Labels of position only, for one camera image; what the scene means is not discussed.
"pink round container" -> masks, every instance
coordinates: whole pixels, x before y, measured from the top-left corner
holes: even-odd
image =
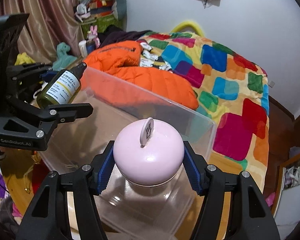
[[[184,157],[183,140],[166,122],[148,118],[118,134],[113,149],[121,174],[141,186],[157,186],[174,177]]]

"patchwork blanket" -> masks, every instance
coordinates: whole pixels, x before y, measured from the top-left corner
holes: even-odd
[[[249,171],[262,191],[268,161],[266,72],[194,33],[149,32],[140,40],[191,83],[199,103],[197,111],[218,125],[209,162],[226,172]]]

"brown floor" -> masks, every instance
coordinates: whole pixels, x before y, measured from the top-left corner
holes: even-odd
[[[289,149],[295,146],[293,122],[287,114],[270,102],[269,159],[263,195],[276,190],[278,166],[289,159]]]

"baseboard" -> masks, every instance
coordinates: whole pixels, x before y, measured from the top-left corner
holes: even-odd
[[[283,105],[281,105],[277,100],[269,96],[269,102],[274,104],[276,107],[278,107],[282,112],[284,112],[287,116],[291,118],[291,120],[294,122],[294,115],[290,113]]]

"wall outlet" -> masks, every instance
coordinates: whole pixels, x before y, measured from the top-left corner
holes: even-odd
[[[269,83],[269,87],[273,88],[275,85],[275,83],[271,80],[270,83]]]

